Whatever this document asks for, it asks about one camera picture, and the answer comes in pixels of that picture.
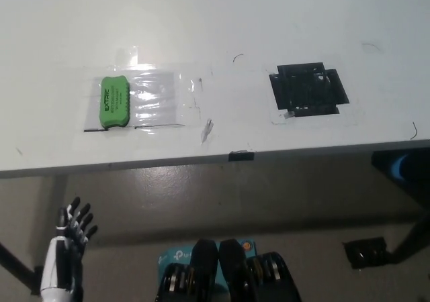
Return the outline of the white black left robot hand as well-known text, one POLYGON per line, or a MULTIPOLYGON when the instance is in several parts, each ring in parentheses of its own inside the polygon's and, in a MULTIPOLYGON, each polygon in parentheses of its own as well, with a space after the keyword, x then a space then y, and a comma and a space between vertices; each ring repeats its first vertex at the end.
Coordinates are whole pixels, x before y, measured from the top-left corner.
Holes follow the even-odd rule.
POLYGON ((56 233, 50 241, 42 279, 40 296, 43 301, 82 301, 83 255, 98 226, 91 225, 91 205, 80 207, 75 197, 58 211, 56 233))

